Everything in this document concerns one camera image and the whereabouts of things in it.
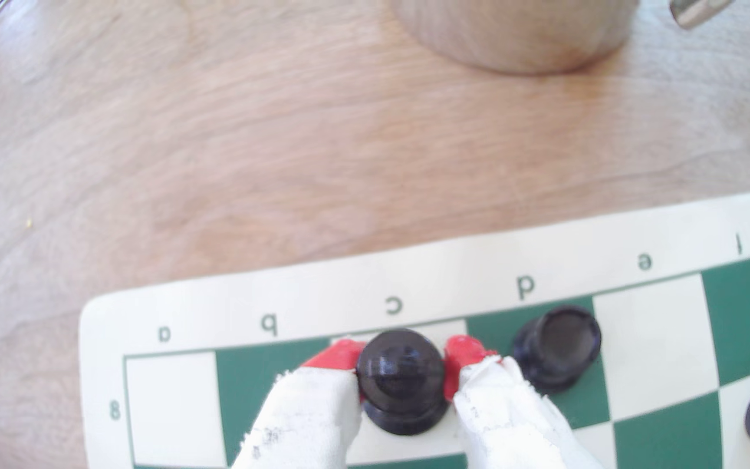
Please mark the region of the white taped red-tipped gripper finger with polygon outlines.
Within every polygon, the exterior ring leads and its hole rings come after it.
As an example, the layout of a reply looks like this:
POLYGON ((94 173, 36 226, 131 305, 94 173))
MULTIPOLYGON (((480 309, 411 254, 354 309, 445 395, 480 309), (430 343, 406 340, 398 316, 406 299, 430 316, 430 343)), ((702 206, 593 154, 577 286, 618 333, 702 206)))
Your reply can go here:
POLYGON ((278 376, 232 468, 346 468, 362 422, 355 368, 365 345, 341 339, 278 376))
POLYGON ((444 395, 459 419, 469 468, 602 468, 515 358, 468 335, 451 336, 444 353, 444 395))

